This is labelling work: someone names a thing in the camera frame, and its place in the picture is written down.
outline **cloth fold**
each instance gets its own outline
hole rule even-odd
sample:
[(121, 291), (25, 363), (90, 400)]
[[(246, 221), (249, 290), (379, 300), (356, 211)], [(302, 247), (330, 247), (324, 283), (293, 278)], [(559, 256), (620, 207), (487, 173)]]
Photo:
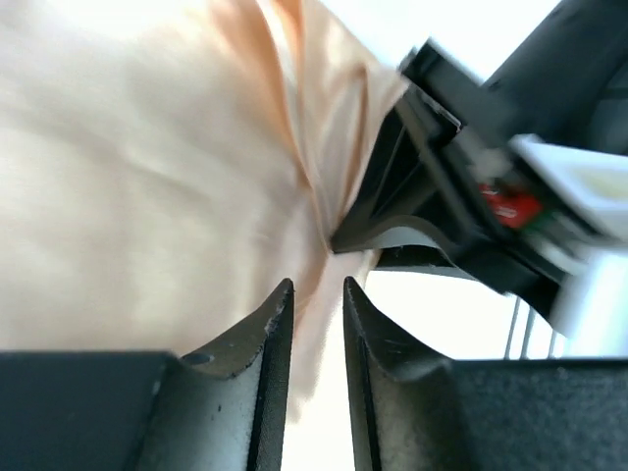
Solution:
[(184, 354), (289, 277), (296, 417), (405, 88), (316, 0), (0, 2), (0, 348)]

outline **screw hole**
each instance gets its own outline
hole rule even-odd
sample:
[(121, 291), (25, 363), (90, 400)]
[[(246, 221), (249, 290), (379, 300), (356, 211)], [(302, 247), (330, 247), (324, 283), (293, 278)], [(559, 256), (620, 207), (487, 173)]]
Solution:
[(193, 351), (182, 357), (182, 360), (188, 365), (202, 365), (203, 363), (211, 363), (214, 361), (214, 355), (203, 353), (202, 351)]
[(489, 83), (489, 91), (496, 91), (501, 88), (501, 81), (495, 80), (493, 83)]

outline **fabric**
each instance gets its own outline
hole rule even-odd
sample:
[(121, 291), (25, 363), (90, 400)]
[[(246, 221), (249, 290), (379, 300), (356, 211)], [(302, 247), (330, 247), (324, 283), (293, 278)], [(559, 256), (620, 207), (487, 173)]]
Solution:
[(314, 0), (0, 0), (0, 348), (185, 354), (289, 277), (295, 419), (405, 87)]

